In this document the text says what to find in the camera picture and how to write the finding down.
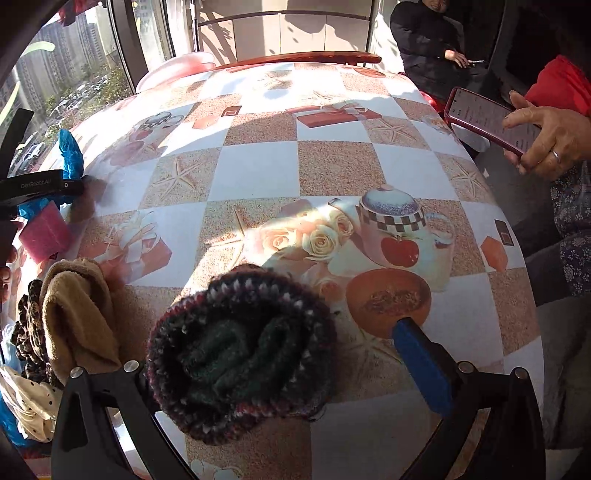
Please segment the bystander hand with ring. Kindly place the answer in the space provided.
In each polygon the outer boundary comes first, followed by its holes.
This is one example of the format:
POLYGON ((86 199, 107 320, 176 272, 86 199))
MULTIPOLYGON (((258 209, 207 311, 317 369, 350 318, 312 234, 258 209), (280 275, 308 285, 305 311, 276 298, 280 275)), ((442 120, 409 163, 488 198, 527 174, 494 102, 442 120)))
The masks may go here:
POLYGON ((590 119, 576 111, 536 107, 517 91, 509 97, 516 108, 503 120, 505 129, 533 124, 541 128, 531 148, 521 156, 508 150, 504 156, 520 174, 534 173, 554 181, 568 170, 590 159, 590 119))

